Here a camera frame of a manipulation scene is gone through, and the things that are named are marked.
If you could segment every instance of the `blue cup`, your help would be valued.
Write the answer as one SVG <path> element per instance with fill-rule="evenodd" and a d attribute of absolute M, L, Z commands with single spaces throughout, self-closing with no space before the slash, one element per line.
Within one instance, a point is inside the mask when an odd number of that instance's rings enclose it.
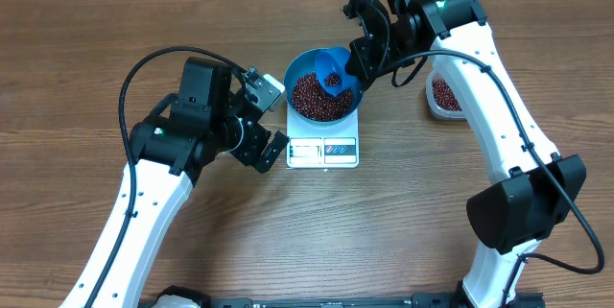
<path fill-rule="evenodd" d="M 316 76 L 324 91 L 337 97 L 348 88 L 352 88 L 358 79 L 345 73 L 345 64 L 349 61 L 350 52 L 342 47 L 322 49 L 316 55 Z M 341 82 L 335 86 L 326 86 L 326 78 L 336 73 Z"/>

